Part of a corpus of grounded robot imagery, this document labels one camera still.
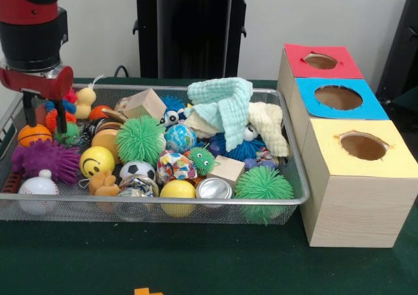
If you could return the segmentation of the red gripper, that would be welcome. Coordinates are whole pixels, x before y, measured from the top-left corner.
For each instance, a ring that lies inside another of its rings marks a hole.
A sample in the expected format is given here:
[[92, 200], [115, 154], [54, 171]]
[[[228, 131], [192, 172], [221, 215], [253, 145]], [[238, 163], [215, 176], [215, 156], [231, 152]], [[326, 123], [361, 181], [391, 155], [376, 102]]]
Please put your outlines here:
[[66, 112], [72, 114], [72, 103], [63, 97], [70, 91], [73, 71], [58, 65], [48, 72], [28, 73], [1, 67], [1, 83], [10, 90], [23, 92], [23, 106], [27, 125], [35, 127], [37, 117], [32, 105], [33, 94], [52, 101], [62, 100]]

